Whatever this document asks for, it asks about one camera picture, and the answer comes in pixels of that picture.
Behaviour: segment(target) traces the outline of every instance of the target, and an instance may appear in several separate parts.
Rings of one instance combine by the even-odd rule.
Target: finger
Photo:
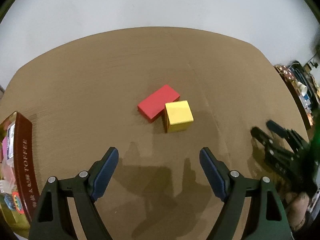
[[[297,196],[298,196],[298,194],[295,192],[288,192],[287,194],[285,194],[284,199],[287,202],[287,204],[290,204],[291,201],[294,200]]]
[[[302,227],[301,223],[305,217],[307,207],[309,204],[309,197],[305,192],[301,192],[294,200],[290,203],[290,210],[287,214],[288,222],[292,228],[297,226]]]

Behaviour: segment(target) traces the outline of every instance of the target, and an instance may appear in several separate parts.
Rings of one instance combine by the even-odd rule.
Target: blue gripper pad
[[[118,160],[118,150],[110,147],[104,157],[100,161],[95,162],[90,168],[88,193],[92,200],[97,201],[98,198],[103,196],[116,169]]]
[[[229,169],[214,157],[208,147],[201,149],[199,159],[213,193],[226,202],[230,193]]]

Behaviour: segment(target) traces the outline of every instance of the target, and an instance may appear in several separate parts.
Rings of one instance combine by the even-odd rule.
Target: metal screw
[[[81,171],[81,172],[79,173],[79,176],[80,176],[81,178],[84,178],[84,177],[88,176],[88,172],[87,172],[87,171]]]
[[[52,183],[52,182],[54,182],[56,180],[56,178],[54,177],[54,176],[52,176],[52,177],[50,177],[49,179],[48,179],[48,182],[49,183]]]
[[[266,183],[269,183],[269,182],[270,182],[270,179],[269,179],[268,177],[266,177],[266,176],[264,176],[264,177],[262,178],[262,180],[263,180],[264,182],[266,182]]]
[[[238,171],[231,171],[230,172],[232,177],[239,177],[239,172]]]

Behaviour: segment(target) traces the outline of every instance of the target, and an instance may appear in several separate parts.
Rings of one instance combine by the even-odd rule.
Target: pink package
[[[1,163],[1,172],[3,175],[4,180],[9,182],[9,185],[12,187],[14,183],[16,182],[16,178],[14,175],[13,169],[7,165],[6,163]]]
[[[2,154],[3,154],[3,159],[6,160],[7,156],[8,156],[8,152],[7,152],[7,146],[8,146],[8,139],[5,136],[3,141],[2,141]]]

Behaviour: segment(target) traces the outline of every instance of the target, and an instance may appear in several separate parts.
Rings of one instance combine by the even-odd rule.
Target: box
[[[165,127],[167,132],[185,130],[193,122],[188,101],[165,104]]]
[[[32,159],[32,123],[14,112],[0,124],[0,222],[28,238],[39,191]]]
[[[174,89],[164,85],[141,101],[138,110],[149,122],[153,122],[163,113],[165,103],[178,101],[179,98],[180,95]]]

